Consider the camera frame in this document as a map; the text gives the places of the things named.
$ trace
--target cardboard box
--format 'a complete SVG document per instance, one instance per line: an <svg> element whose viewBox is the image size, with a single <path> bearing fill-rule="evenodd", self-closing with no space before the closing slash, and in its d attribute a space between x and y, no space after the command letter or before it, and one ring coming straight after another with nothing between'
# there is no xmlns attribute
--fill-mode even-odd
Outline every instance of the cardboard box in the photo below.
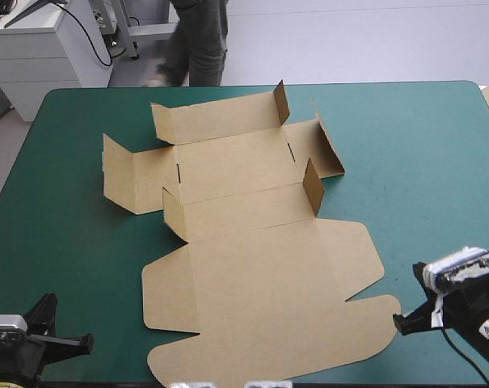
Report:
<svg viewBox="0 0 489 388"><path fill-rule="evenodd" d="M104 136L103 169L107 198L164 209L188 243L142 272L146 326L200 333L151 351L162 384L281 380L388 345L397 299L346 302L384 273L368 231L317 218L320 179L344 173L317 112L285 124L282 83L152 112L173 145L132 154Z"/></svg>

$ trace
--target shoe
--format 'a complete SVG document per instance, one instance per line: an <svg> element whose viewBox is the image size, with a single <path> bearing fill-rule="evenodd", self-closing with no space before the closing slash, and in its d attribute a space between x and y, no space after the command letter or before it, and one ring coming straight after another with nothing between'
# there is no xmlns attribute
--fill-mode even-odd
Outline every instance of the shoe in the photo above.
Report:
<svg viewBox="0 0 489 388"><path fill-rule="evenodd" d="M156 74L152 79L143 84L144 87L170 87L173 86L167 81L164 74Z"/></svg>

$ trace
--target white cabinet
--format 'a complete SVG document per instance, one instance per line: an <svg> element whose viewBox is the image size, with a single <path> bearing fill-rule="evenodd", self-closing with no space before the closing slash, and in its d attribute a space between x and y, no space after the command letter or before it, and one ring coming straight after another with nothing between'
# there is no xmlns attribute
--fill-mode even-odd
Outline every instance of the white cabinet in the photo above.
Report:
<svg viewBox="0 0 489 388"><path fill-rule="evenodd" d="M0 19L0 87L21 117L34 120L49 91L70 87L105 87L112 66L99 63L88 40L68 14L53 4L4 29L29 0ZM85 0L70 0L68 10L84 25L104 62L109 54Z"/></svg>

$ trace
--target leg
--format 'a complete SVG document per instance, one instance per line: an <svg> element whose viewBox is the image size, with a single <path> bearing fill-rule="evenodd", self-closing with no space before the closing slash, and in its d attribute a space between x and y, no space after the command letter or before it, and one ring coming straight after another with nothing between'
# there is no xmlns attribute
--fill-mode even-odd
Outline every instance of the leg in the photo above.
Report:
<svg viewBox="0 0 489 388"><path fill-rule="evenodd" d="M226 0L174 0L189 52L190 86L221 84L226 58Z"/></svg>
<svg viewBox="0 0 489 388"><path fill-rule="evenodd" d="M181 21L167 43L165 62L158 65L158 74L163 74L172 86L181 86L188 73L188 43Z"/></svg>

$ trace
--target robotic arm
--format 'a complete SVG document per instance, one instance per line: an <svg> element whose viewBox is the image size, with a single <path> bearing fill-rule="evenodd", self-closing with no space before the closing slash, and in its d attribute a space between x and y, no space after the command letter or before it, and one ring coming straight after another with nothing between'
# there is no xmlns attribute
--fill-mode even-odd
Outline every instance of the robotic arm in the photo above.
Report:
<svg viewBox="0 0 489 388"><path fill-rule="evenodd" d="M452 328L489 362L489 250L465 247L414 264L413 273L427 301L410 314L395 314L397 330L409 335Z"/></svg>
<svg viewBox="0 0 489 388"><path fill-rule="evenodd" d="M47 364L91 353L91 334L56 337L56 311L48 293L23 317L0 315L0 388L36 388Z"/></svg>

